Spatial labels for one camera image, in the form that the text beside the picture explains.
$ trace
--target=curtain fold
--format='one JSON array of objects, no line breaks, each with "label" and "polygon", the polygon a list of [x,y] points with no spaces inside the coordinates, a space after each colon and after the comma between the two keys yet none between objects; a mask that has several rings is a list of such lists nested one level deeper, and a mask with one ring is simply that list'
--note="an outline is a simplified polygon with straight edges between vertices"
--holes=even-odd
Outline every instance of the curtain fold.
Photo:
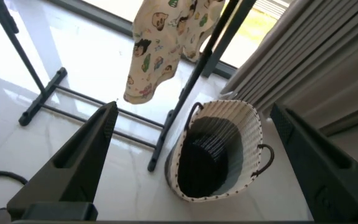
[{"label": "curtain fold", "polygon": [[358,115],[345,119],[358,114],[358,1],[304,5],[283,34],[255,53],[257,60],[247,61],[222,91],[232,91],[230,99],[247,101],[264,116],[274,102],[284,103],[328,133],[358,121]]}]

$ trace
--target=white tile floor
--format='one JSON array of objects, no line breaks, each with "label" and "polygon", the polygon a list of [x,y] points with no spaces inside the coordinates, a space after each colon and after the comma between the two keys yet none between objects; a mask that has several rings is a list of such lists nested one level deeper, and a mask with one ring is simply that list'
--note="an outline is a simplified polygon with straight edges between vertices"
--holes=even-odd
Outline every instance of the white tile floor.
[{"label": "white tile floor", "polygon": [[[81,17],[36,0],[6,1],[19,26],[17,35],[44,85],[64,66],[62,85],[163,123],[173,109],[193,66],[181,62],[177,75],[159,86],[152,101],[130,105],[122,99],[133,42]],[[151,150],[113,138],[99,182],[95,205],[99,220],[307,220],[308,207],[272,123],[264,123],[264,141],[276,159],[243,194],[217,202],[179,200],[163,178],[163,163],[196,101],[218,97],[225,80],[200,78],[169,132],[154,173],[147,172]],[[17,120],[39,91],[0,26],[0,170],[30,179],[80,127],[81,123],[40,111],[26,127]],[[48,105],[88,118],[96,105],[56,92]],[[116,130],[156,142],[159,130],[120,116]],[[21,185],[0,179],[0,207]]]}]

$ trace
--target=beige basket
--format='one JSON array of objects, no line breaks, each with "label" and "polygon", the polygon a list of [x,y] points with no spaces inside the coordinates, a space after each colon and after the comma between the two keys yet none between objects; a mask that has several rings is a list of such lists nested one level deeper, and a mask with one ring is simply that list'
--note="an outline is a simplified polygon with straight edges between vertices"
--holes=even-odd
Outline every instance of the beige basket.
[{"label": "beige basket", "polygon": [[[258,170],[264,147],[270,150],[270,160]],[[196,103],[167,157],[165,177],[186,201],[219,200],[245,190],[273,159],[273,149],[262,144],[260,118],[250,104],[239,100]]]}]

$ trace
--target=black metal rack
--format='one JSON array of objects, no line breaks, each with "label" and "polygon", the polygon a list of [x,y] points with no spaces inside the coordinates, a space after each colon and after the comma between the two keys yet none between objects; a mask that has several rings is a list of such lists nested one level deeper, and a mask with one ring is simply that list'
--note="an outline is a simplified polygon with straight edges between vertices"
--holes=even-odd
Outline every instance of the black metal rack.
[{"label": "black metal rack", "polygon": [[[252,6],[254,5],[254,3],[256,2],[256,0],[247,0],[247,1],[241,1],[241,5],[240,7],[245,9],[244,10],[244,18],[246,15],[248,15],[249,11],[251,10]],[[215,43],[218,41],[219,36],[221,34],[221,32],[224,30],[225,25],[227,24],[227,22],[230,19],[231,14],[234,12],[234,10],[236,9],[237,4],[239,3],[239,0],[230,0],[229,3],[227,4],[220,20],[218,21],[211,37],[209,38],[209,41],[206,45],[206,47],[204,48],[203,53],[200,56],[200,59],[198,60],[198,63],[196,64],[195,69],[193,70],[189,80],[187,81],[184,89],[182,89],[181,93],[180,93],[180,97],[179,97],[179,101],[175,107],[174,110],[171,110],[168,112],[168,116],[165,120],[164,124],[160,124],[157,123],[155,121],[152,121],[150,119],[141,117],[139,115],[136,115],[134,113],[131,113],[129,111],[126,110],[122,110],[122,109],[118,109],[118,111],[120,113],[129,115],[135,119],[139,119],[141,121],[145,121],[146,123],[152,124],[156,127],[161,128],[161,133],[160,133],[160,137],[158,138],[157,144],[151,144],[149,142],[143,141],[141,139],[132,137],[128,134],[119,132],[119,131],[114,131],[114,134],[117,134],[118,136],[130,139],[132,141],[141,143],[145,146],[148,147],[152,147],[154,148],[154,152],[152,154],[152,158],[149,162],[149,165],[147,167],[147,169],[150,172],[153,172],[155,169],[155,166],[157,165],[157,161],[158,158],[160,156],[161,150],[163,148],[163,144],[165,142],[165,138],[167,137],[168,131],[171,128],[175,118],[178,116],[179,111],[181,110],[183,104],[185,103],[186,99],[188,98],[188,95],[190,94],[191,90],[193,89],[197,79],[200,77],[201,72],[204,70],[205,65],[207,64],[210,56],[212,55],[213,51],[213,47],[215,45]],[[84,98],[86,100],[92,101],[94,103],[100,104],[100,105],[105,105],[105,102],[99,101],[97,99],[94,99],[90,96],[86,96],[82,93],[78,93],[76,91],[73,91],[69,88],[65,88],[64,86],[60,85],[60,82],[67,76],[67,71],[65,68],[61,68],[59,69],[59,71],[57,71],[57,73],[54,75],[54,77],[49,81],[48,85],[46,87],[44,87],[42,85],[42,82],[39,78],[39,76],[37,75],[36,71],[34,70],[29,58],[27,57],[26,53],[24,52],[24,49],[22,48],[19,40],[17,39],[17,37],[15,36],[16,33],[19,32],[13,18],[11,17],[11,15],[9,14],[9,11],[7,10],[7,7],[4,3],[3,0],[0,0],[0,24],[2,25],[3,29],[5,30],[6,35],[9,37],[9,40],[12,42],[13,46],[15,47],[17,53],[19,54],[19,56],[21,57],[22,61],[24,62],[25,66],[27,67],[28,71],[30,72],[30,75],[32,76],[32,78],[34,79],[34,82],[37,84],[39,90],[40,90],[40,95],[32,102],[32,104],[30,105],[30,107],[23,112],[22,116],[19,118],[19,123],[21,126],[26,126],[28,125],[32,118],[37,114],[37,112],[41,109],[41,108],[45,108],[48,109],[50,111],[53,111],[55,113],[58,114],[62,114],[65,115],[67,117],[76,119],[78,121],[82,121],[82,122],[86,122],[86,119],[83,119],[81,117],[75,116],[73,114],[67,113],[65,111],[56,109],[54,107],[48,106],[45,104],[45,102],[48,100],[48,98],[52,95],[52,93],[56,90],[59,89],[61,91],[65,91],[67,93],[70,93],[72,95],[75,96],[79,96],[81,98]]]}]

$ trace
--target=black basket bottom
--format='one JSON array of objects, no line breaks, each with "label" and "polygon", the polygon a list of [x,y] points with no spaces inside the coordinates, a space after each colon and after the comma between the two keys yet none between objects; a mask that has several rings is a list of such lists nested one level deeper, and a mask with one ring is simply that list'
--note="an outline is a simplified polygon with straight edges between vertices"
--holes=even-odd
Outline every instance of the black basket bottom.
[{"label": "black basket bottom", "polygon": [[[213,146],[202,147],[205,141],[214,139]],[[207,134],[187,135],[179,158],[178,184],[188,197],[209,197],[225,182],[228,172],[227,150],[224,143]]]}]

